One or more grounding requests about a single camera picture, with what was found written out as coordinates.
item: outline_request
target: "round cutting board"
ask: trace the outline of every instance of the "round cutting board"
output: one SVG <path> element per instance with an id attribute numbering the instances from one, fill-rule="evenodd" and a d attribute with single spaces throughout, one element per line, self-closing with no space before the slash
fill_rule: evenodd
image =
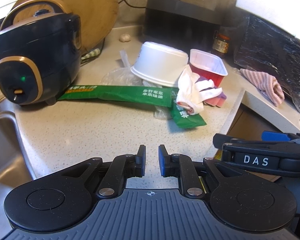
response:
<path id="1" fill-rule="evenodd" d="M 13 7 L 28 1 L 18 0 Z M 81 19 L 81 54 L 94 48 L 111 31 L 118 13 L 118 0 L 62 0 Z M 32 17 L 39 9 L 51 8 L 36 5 L 24 9 L 15 17 L 14 23 Z"/>

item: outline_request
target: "gray ribbed panel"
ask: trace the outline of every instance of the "gray ribbed panel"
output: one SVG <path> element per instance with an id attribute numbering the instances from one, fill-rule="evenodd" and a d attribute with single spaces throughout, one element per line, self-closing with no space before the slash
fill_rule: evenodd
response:
<path id="1" fill-rule="evenodd" d="M 125 189 L 115 199 L 101 200 L 82 223 L 62 232 L 28 233 L 16 229 L 6 240 L 298 240 L 288 230 L 268 234 L 236 231 L 212 216 L 201 200 L 176 189 Z"/>

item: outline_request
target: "garlic bulb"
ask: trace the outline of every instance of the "garlic bulb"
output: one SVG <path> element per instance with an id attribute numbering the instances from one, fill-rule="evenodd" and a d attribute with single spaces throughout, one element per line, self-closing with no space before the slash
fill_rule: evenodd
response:
<path id="1" fill-rule="evenodd" d="M 121 42 L 128 42 L 131 41 L 131 36 L 129 34 L 122 34 L 119 38 L 119 41 Z"/>

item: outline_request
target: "metal screw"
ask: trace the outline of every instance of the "metal screw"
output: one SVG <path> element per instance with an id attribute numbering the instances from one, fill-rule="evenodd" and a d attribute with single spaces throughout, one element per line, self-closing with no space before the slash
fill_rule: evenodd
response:
<path id="1" fill-rule="evenodd" d="M 202 189 L 199 189 L 197 187 L 191 187 L 187 190 L 187 192 L 192 196 L 199 196 L 202 194 Z"/>
<path id="2" fill-rule="evenodd" d="M 99 190 L 99 194 L 102 196 L 110 196 L 113 193 L 114 193 L 114 190 L 109 187 L 105 187 L 105 188 L 102 188 L 101 190 Z"/>

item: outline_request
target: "sauce jar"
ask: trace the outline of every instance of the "sauce jar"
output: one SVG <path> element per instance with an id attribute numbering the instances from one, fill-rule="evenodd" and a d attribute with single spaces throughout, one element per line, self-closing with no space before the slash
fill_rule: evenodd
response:
<path id="1" fill-rule="evenodd" d="M 211 53 L 217 55 L 218 57 L 223 58 L 225 54 L 228 52 L 230 38 L 218 33 L 218 35 L 214 38 L 212 51 Z"/>

